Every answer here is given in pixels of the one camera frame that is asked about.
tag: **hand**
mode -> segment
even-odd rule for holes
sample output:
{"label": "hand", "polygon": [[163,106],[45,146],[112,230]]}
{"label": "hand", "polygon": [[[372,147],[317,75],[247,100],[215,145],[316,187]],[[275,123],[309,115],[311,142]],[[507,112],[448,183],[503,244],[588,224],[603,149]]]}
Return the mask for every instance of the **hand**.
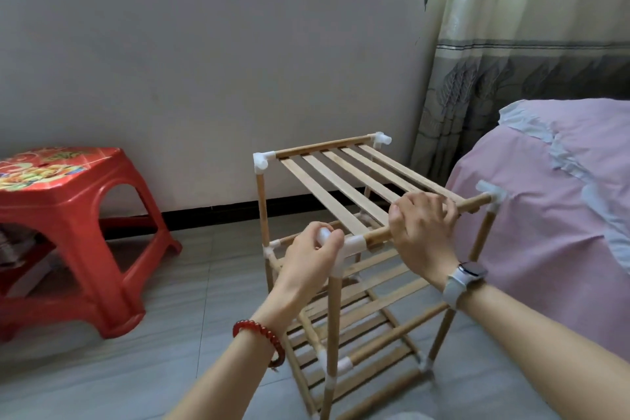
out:
{"label": "hand", "polygon": [[449,240],[458,216],[454,201],[422,191],[406,193],[389,207],[398,254],[407,267],[441,291],[459,264]]}
{"label": "hand", "polygon": [[333,231],[326,223],[313,222],[295,238],[287,249],[284,265],[273,289],[252,316],[254,321],[280,336],[306,304],[319,292],[335,264],[343,246],[343,231],[337,229],[326,243],[316,247],[316,236],[322,228]]}

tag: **bracelet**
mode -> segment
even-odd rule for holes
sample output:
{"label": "bracelet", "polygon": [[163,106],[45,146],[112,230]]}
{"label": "bracelet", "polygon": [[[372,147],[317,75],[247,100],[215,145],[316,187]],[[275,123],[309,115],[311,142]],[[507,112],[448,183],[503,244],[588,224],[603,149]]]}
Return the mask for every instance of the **bracelet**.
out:
{"label": "bracelet", "polygon": [[258,332],[259,334],[264,335],[272,343],[273,348],[275,348],[276,352],[278,352],[278,358],[269,362],[270,368],[276,370],[276,368],[284,364],[284,349],[282,348],[282,344],[280,344],[280,340],[278,339],[278,337],[276,337],[276,335],[271,330],[255,321],[238,321],[236,322],[236,324],[234,324],[234,327],[232,328],[232,337],[236,337],[242,328],[247,328],[248,330],[254,330],[255,332]]}

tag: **smartwatch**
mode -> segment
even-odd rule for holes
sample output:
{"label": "smartwatch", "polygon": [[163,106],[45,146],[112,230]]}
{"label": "smartwatch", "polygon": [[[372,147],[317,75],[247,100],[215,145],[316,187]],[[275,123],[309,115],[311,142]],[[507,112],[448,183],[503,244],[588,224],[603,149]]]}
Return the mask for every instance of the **smartwatch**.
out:
{"label": "smartwatch", "polygon": [[468,284],[483,280],[488,270],[478,262],[463,262],[449,276],[442,297],[451,309],[457,310],[457,300],[468,289]]}

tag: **white wall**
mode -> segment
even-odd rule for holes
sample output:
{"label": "white wall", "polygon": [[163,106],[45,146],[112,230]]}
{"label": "white wall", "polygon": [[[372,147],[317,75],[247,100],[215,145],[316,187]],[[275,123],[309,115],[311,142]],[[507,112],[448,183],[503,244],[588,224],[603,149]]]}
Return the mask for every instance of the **white wall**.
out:
{"label": "white wall", "polygon": [[381,130],[407,161],[443,5],[0,0],[0,155],[121,146],[164,211],[255,199],[254,151]]}

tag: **curtain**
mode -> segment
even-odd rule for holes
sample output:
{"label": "curtain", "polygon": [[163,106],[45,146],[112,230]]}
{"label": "curtain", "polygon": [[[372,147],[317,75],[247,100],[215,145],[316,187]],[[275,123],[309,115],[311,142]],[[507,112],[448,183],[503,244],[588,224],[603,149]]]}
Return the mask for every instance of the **curtain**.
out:
{"label": "curtain", "polygon": [[411,167],[444,184],[520,99],[630,98],[630,0],[447,0]]}

